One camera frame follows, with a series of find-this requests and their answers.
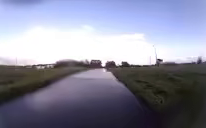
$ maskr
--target white cloud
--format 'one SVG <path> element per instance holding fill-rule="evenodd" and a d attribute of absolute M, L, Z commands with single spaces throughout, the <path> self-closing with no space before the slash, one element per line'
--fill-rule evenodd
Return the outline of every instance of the white cloud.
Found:
<path fill-rule="evenodd" d="M 144 34 L 101 35 L 91 26 L 61 30 L 34 27 L 15 37 L 0 39 L 0 56 L 21 64 L 54 63 L 60 59 L 101 59 L 154 63 L 154 49 Z"/>

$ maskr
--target grassy bank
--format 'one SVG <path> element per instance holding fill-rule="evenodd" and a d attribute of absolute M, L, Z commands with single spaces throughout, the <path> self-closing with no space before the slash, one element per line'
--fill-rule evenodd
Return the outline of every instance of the grassy bank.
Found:
<path fill-rule="evenodd" d="M 206 95 L 206 66 L 110 69 L 133 94 L 160 115 L 164 128 L 190 128 Z"/>
<path fill-rule="evenodd" d="M 83 70 L 85 68 L 37 70 L 24 67 L 0 66 L 0 103 L 45 87 L 62 77 Z"/>

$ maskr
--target tree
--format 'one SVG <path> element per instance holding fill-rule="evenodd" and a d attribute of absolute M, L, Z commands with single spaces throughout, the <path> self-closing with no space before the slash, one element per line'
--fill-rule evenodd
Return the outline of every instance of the tree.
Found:
<path fill-rule="evenodd" d="M 201 57 L 201 56 L 199 56 L 199 57 L 198 57 L 198 59 L 197 59 L 196 64 L 201 64 L 202 62 L 203 62 L 202 57 Z"/>
<path fill-rule="evenodd" d="M 122 62 L 122 67 L 129 67 L 129 66 L 130 66 L 130 64 L 128 62 L 126 62 L 126 61 Z"/>
<path fill-rule="evenodd" d="M 101 65 L 101 61 L 100 60 L 91 60 L 91 63 L 90 63 L 90 66 L 92 68 L 101 68 L 102 65 Z"/>
<path fill-rule="evenodd" d="M 115 61 L 107 61 L 105 64 L 106 68 L 114 68 L 116 67 Z"/>

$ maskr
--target utility pole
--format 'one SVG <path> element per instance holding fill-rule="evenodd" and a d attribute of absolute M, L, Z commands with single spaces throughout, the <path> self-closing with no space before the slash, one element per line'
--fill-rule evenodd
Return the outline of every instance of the utility pole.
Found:
<path fill-rule="evenodd" d="M 153 45 L 154 47 L 154 53 L 155 53 L 155 59 L 156 59 L 156 64 L 157 64 L 157 50 L 156 50 L 156 47 Z"/>

